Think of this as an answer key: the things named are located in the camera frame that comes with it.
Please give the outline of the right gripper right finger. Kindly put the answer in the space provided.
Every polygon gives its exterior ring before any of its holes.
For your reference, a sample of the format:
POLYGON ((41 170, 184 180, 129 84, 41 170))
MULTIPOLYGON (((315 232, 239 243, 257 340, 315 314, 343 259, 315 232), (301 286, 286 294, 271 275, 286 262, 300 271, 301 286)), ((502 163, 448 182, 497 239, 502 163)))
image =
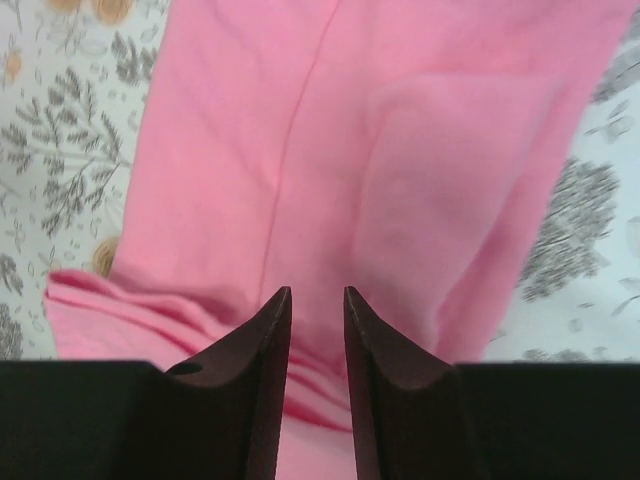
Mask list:
POLYGON ((631 363, 448 364, 344 292, 361 479, 635 479, 631 363))

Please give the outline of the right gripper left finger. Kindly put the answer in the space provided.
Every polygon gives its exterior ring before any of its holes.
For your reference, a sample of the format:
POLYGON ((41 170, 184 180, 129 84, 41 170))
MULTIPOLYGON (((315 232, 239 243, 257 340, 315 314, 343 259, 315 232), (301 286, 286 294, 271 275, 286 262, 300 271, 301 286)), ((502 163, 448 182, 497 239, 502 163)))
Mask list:
POLYGON ((5 479, 271 479, 292 295, 161 371, 143 361, 5 361, 5 479))

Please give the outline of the pink t shirt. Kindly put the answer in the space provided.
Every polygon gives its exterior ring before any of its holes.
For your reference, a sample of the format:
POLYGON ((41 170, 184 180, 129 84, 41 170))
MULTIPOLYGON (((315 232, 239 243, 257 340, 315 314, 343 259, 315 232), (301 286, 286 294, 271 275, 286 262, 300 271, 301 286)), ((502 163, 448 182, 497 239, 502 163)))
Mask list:
POLYGON ((175 1, 107 278, 64 360, 168 368, 293 293, 277 475, 356 475, 342 301, 481 358, 633 1, 175 1))

